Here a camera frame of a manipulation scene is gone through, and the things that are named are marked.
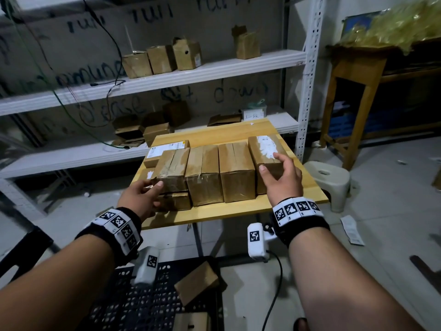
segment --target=concrete floor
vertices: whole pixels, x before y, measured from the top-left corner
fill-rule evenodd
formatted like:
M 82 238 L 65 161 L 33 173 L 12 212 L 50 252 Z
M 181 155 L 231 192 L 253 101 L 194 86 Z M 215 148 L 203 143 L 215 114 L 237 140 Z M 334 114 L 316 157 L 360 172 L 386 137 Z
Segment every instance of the concrete floor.
M 345 211 L 334 214 L 329 204 L 320 207 L 332 232 L 356 260 L 430 331 L 441 325 L 441 295 L 417 271 L 409 256 L 416 254 L 433 270 L 441 270 L 441 193 L 430 185 L 439 169 L 431 158 L 439 157 L 440 151 L 441 138 L 362 149 L 351 171 L 353 188 Z M 307 160 L 341 166 L 329 150 L 315 149 Z M 399 165 L 397 160 L 408 165 Z M 115 205 L 130 180 L 127 177 L 94 183 L 90 198 L 73 193 L 35 224 L 63 247 L 97 212 Z M 349 244 L 339 221 L 347 214 L 357 220 L 365 247 Z M 253 216 L 199 223 L 204 254 L 246 252 L 246 227 L 251 222 L 255 222 Z M 10 219 L 0 219 L 0 256 L 23 235 Z M 197 256 L 193 231 L 186 225 L 143 231 L 142 236 L 145 245 L 162 249 L 160 261 Z M 294 320 L 303 316 L 302 306 L 286 249 L 279 242 L 271 248 L 281 256 L 284 276 L 266 329 L 292 330 Z M 0 286 L 8 282 L 8 275 L 0 279 Z M 226 267 L 222 276 L 228 284 L 223 293 L 225 329 L 261 329 L 280 276 L 277 261 Z

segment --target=metal shelving unit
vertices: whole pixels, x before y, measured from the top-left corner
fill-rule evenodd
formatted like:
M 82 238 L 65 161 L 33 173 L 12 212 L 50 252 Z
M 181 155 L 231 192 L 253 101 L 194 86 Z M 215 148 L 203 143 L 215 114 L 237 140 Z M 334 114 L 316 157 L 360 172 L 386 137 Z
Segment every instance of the metal shelving unit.
M 295 0 L 285 0 L 284 7 L 288 7 Z M 295 154 L 300 161 L 303 159 L 306 131 L 308 126 L 309 111 L 312 100 L 312 91 L 317 64 L 320 35 L 325 9 L 325 0 L 311 0 L 306 41 L 303 51 L 280 50 L 264 53 L 261 57 L 250 60 L 230 59 L 206 63 L 195 70 L 174 71 L 137 79 L 125 78 L 126 82 L 111 93 L 111 97 L 134 94 L 154 89 L 171 86 L 181 86 L 191 83 L 200 83 L 224 77 L 235 77 L 244 74 L 259 73 L 287 67 L 303 66 L 302 94 L 300 100 L 299 121 L 297 122 L 280 107 L 269 107 L 267 118 L 280 134 L 297 132 Z M 113 85 L 94 86 L 82 85 L 73 88 L 78 102 L 105 98 L 108 90 Z M 58 89 L 57 93 L 63 104 L 75 103 L 67 89 Z M 57 107 L 59 103 L 51 92 L 42 92 L 0 100 L 0 116 L 20 112 Z M 199 116 L 180 127 L 177 132 L 205 127 L 209 116 Z M 100 164 L 104 162 L 119 161 L 124 159 L 143 157 L 148 150 L 146 144 L 129 150 L 110 148 L 101 143 L 91 143 L 90 139 L 83 137 L 58 140 L 50 142 L 45 147 L 30 154 L 26 154 L 0 170 L 0 191 L 9 200 L 14 202 L 16 208 L 27 218 L 36 220 L 46 215 L 41 206 L 26 195 L 14 183 L 14 178 L 42 172 L 61 172 L 60 179 L 67 179 L 67 168 L 85 165 Z

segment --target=plastic stool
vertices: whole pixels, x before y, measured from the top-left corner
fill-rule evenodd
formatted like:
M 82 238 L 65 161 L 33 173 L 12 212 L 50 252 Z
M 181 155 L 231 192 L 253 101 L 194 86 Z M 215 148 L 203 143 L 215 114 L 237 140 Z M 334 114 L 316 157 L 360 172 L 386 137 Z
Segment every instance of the plastic stool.
M 349 172 L 320 161 L 308 161 L 304 166 L 318 186 L 331 195 L 331 211 L 341 213 L 345 209 L 346 195 L 351 184 Z

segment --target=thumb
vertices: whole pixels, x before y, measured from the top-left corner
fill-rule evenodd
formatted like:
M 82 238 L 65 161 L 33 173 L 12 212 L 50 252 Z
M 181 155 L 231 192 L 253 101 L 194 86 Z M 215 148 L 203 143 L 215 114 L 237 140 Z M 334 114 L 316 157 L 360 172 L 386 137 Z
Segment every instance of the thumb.
M 158 198 L 159 194 L 161 194 L 164 189 L 164 182 L 158 181 L 148 192 L 146 192 L 146 196 L 154 201 Z
M 260 176 L 262 177 L 262 180 L 263 180 L 263 183 L 265 184 L 265 186 L 268 187 L 269 185 L 276 182 L 276 179 L 268 171 L 268 169 L 265 167 L 265 165 L 259 166 L 259 173 L 260 173 Z

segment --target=wooden furniture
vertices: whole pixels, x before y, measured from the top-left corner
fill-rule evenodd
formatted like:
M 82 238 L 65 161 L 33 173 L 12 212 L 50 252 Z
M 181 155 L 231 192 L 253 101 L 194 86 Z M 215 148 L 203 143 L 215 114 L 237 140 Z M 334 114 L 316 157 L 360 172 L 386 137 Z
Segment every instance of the wooden furniture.
M 276 129 L 266 118 L 248 122 L 233 123 L 217 127 L 206 127 L 194 131 L 176 132 L 173 134 L 164 134 L 157 136 L 153 146 L 175 143 L 182 140 L 189 140 L 191 147 L 224 144 L 234 142 L 246 142 L 250 136 L 260 136 L 268 134 L 277 134 Z M 328 202 L 326 195 L 315 183 L 312 176 L 305 170 L 294 153 L 277 134 L 278 139 L 286 150 L 287 154 L 294 159 L 294 164 L 302 170 L 303 188 L 305 197 L 315 200 L 317 203 Z M 143 164 L 139 167 L 132 182 L 139 179 L 141 173 L 145 170 Z M 247 214 L 256 214 L 268 212 L 272 209 L 266 195 L 259 195 L 255 200 L 216 203 L 209 205 L 194 206 L 191 210 L 176 211 L 168 213 L 157 213 L 155 217 L 148 218 L 142 223 L 142 229 L 160 228 L 170 225 L 188 224 L 203 222 L 217 218 L 235 217 Z
M 418 44 L 418 48 L 426 49 L 438 44 L 438 41 L 432 44 Z M 332 145 L 343 157 L 342 167 L 350 170 L 358 155 L 358 147 L 362 139 L 373 139 L 385 136 L 412 133 L 417 131 L 425 131 L 441 127 L 441 122 L 427 123 L 422 125 L 400 127 L 385 131 L 376 131 L 364 133 L 369 111 L 377 93 L 377 88 L 381 83 L 390 83 L 393 81 L 407 80 L 415 77 L 433 76 L 441 74 L 441 67 L 435 67 L 425 70 L 417 70 L 398 74 L 385 74 L 386 62 L 393 59 L 401 51 L 395 47 L 385 48 L 344 48 L 331 47 L 332 50 L 332 72 L 329 80 L 328 94 L 325 102 L 325 110 L 322 121 L 322 134 L 320 137 L 320 145 L 325 147 L 326 143 Z M 342 78 L 365 86 L 359 110 L 352 134 L 349 137 L 341 137 L 333 139 L 328 135 L 329 125 L 331 122 L 332 112 L 334 108 L 334 99 L 337 89 L 337 78 Z

